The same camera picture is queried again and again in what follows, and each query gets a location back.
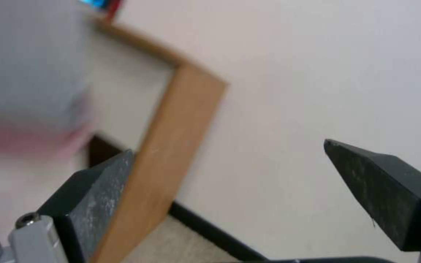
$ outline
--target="wooden frame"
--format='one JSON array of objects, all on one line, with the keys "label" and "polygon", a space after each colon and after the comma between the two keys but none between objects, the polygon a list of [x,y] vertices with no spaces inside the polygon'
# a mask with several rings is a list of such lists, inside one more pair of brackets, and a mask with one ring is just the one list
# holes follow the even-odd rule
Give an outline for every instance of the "wooden frame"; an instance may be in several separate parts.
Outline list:
[{"label": "wooden frame", "polygon": [[92,263],[118,263],[167,216],[227,84],[183,55],[103,18],[99,30],[175,66]]}]

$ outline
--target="wooden board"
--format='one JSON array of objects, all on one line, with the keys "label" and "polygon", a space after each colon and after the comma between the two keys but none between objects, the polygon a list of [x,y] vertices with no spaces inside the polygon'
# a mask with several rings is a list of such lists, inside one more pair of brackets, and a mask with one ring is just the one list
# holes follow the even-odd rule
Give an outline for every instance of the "wooden board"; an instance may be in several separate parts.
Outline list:
[{"label": "wooden board", "polygon": [[102,28],[177,64],[137,154],[110,228],[90,260],[119,263],[167,215],[227,84],[149,40],[107,23],[102,23]]}]

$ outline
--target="beige carpet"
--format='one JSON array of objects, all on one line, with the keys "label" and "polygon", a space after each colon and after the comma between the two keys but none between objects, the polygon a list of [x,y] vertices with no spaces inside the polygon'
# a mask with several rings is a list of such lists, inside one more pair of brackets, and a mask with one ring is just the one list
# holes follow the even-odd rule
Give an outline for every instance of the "beige carpet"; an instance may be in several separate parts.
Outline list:
[{"label": "beige carpet", "polygon": [[167,217],[122,263],[237,262],[180,221]]}]

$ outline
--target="screw head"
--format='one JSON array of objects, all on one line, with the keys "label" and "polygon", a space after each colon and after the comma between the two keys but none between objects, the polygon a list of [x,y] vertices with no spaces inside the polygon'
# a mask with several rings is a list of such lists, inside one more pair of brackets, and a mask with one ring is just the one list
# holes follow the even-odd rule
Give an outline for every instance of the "screw head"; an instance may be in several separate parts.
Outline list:
[{"label": "screw head", "polygon": [[15,228],[20,229],[24,226],[30,226],[37,221],[40,221],[40,215],[37,212],[26,213],[15,222]]}]

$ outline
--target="red object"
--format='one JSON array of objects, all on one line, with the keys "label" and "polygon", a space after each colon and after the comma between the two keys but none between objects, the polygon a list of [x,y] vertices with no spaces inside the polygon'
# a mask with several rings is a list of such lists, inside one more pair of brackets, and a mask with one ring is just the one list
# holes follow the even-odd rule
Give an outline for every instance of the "red object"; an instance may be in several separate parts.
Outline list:
[{"label": "red object", "polygon": [[113,20],[120,7],[120,3],[121,0],[111,0],[110,5],[108,5],[107,20]]}]

